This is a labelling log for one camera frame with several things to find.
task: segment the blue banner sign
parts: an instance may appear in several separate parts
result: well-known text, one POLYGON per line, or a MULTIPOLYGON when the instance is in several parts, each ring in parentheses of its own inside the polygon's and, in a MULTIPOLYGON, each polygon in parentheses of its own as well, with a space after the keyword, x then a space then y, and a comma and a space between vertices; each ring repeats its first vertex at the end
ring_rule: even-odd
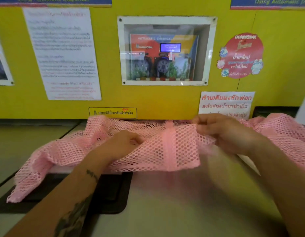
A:
POLYGON ((112 7, 112 0, 0 0, 0 6, 58 7, 58 6, 112 7))
POLYGON ((305 0, 232 0, 235 10, 305 9, 305 0))

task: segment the yellow panel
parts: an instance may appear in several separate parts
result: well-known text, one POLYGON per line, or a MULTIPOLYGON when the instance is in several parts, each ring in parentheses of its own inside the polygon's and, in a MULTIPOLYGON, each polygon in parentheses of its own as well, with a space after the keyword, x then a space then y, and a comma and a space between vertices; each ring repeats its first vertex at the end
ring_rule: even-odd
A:
POLYGON ((258 11, 252 33, 264 45, 264 67, 240 80, 255 106, 300 106, 305 97, 305 11, 258 11))
POLYGON ((238 80, 221 77, 216 61, 234 34, 251 30, 256 12, 229 6, 230 0, 113 0, 112 8, 90 7, 102 101, 48 100, 21 8, 0 7, 0 39, 15 82, 0 87, 0 118, 86 119, 89 107, 126 106, 137 108, 138 119, 190 119, 201 91, 237 89, 238 80), (217 16, 208 86, 122 86, 118 15, 217 16))

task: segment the dispenser display screen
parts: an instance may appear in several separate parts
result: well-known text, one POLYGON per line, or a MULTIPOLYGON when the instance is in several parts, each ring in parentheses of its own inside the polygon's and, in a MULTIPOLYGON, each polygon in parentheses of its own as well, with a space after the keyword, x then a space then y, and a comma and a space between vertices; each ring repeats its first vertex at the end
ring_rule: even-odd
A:
POLYGON ((181 52, 181 43, 160 43, 160 52, 181 52))

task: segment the red circular sticker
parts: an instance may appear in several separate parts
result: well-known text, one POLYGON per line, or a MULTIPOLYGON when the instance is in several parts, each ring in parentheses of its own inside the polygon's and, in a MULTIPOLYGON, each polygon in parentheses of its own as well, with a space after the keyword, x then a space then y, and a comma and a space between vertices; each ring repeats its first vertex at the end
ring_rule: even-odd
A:
POLYGON ((263 44, 257 34, 235 35, 221 48, 217 68, 222 70, 223 77, 234 79, 257 75, 263 68, 262 55, 263 44))

